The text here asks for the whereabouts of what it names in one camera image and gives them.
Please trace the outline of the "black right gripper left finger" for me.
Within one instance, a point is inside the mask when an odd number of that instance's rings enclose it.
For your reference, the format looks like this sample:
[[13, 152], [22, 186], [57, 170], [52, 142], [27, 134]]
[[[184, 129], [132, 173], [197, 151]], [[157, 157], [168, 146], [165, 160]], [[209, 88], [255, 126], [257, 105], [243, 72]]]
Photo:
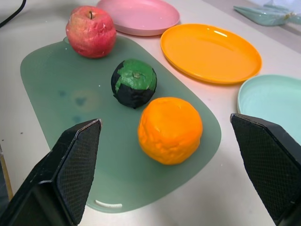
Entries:
[[94, 180], [101, 128], [94, 119], [65, 130], [11, 199], [0, 226], [78, 226]]

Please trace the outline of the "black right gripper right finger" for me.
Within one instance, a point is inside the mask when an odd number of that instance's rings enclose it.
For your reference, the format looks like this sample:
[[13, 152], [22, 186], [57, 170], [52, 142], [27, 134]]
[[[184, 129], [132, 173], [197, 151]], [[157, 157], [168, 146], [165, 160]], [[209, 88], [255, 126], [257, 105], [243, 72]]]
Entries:
[[280, 125], [230, 116], [245, 170], [276, 226], [301, 226], [301, 145]]

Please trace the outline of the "light green plate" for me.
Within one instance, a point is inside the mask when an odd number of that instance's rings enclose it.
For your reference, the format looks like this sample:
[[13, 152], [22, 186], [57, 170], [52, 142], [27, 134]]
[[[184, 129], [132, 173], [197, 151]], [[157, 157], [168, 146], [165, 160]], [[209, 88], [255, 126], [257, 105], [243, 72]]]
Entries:
[[273, 74], [250, 78], [239, 89], [237, 109], [280, 125], [301, 145], [301, 79]]

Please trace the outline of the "orange fruit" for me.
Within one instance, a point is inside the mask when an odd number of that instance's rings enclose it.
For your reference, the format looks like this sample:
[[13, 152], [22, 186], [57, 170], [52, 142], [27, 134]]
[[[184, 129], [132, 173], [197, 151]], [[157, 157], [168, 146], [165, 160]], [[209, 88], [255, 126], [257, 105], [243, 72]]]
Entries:
[[202, 133], [198, 111], [177, 97], [152, 100], [143, 110], [137, 129], [143, 152], [164, 165], [187, 160], [199, 147]]

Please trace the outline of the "dark green avocado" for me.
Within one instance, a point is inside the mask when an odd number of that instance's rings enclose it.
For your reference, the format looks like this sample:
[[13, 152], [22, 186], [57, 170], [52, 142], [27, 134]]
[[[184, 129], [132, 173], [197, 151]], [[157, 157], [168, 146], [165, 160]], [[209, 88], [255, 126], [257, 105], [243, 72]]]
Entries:
[[113, 96], [120, 104], [133, 109], [148, 103], [156, 87], [157, 74], [153, 67], [137, 59], [122, 61], [111, 77]]

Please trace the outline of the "orange plate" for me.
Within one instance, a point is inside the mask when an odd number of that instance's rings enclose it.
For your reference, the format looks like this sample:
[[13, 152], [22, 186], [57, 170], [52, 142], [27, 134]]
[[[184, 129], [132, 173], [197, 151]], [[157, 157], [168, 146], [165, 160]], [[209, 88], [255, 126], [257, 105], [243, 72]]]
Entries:
[[230, 31], [206, 24], [181, 24], [160, 38], [167, 61], [178, 71], [215, 84], [236, 84], [262, 68], [258, 50]]

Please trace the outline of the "pink plate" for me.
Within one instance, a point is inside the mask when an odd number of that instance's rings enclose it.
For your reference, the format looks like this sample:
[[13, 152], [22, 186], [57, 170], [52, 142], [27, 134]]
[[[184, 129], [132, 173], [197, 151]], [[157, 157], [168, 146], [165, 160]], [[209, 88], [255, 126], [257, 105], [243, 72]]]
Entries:
[[100, 0], [96, 6], [111, 16], [118, 32], [134, 36], [161, 35], [180, 22], [178, 10], [163, 0]]

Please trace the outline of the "green cutting mat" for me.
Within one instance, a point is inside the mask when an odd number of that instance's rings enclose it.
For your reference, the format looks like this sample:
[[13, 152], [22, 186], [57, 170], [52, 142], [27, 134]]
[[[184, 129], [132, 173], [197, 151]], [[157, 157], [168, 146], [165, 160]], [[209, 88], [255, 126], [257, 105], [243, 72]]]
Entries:
[[[157, 74], [154, 98], [177, 97], [199, 112], [203, 133], [197, 151], [185, 162], [167, 166], [140, 148], [137, 127], [143, 111], [121, 105], [113, 96], [111, 76], [124, 60], [148, 63]], [[112, 52], [99, 59], [77, 54], [67, 40], [28, 54], [20, 73], [49, 147], [63, 131], [80, 122], [103, 123], [97, 163], [87, 204], [107, 213], [148, 205], [180, 187], [212, 159], [221, 128], [210, 109], [159, 61], [133, 40], [118, 36]]]

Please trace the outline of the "red apple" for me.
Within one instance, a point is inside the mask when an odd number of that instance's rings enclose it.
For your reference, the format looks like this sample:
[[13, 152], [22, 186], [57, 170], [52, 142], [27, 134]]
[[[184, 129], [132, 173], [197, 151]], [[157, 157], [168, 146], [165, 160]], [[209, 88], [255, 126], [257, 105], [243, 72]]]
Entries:
[[94, 6], [79, 6], [73, 9], [65, 31], [71, 47], [87, 58], [107, 56], [117, 38], [110, 15]]

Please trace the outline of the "teal plastic bag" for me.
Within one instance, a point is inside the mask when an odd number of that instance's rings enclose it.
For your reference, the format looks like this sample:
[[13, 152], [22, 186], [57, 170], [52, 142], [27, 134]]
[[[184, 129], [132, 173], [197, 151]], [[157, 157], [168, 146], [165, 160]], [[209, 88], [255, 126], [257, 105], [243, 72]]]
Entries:
[[295, 13], [282, 6], [265, 4], [259, 7], [234, 6], [233, 9], [262, 26], [280, 26], [287, 23], [301, 25], [301, 13]]

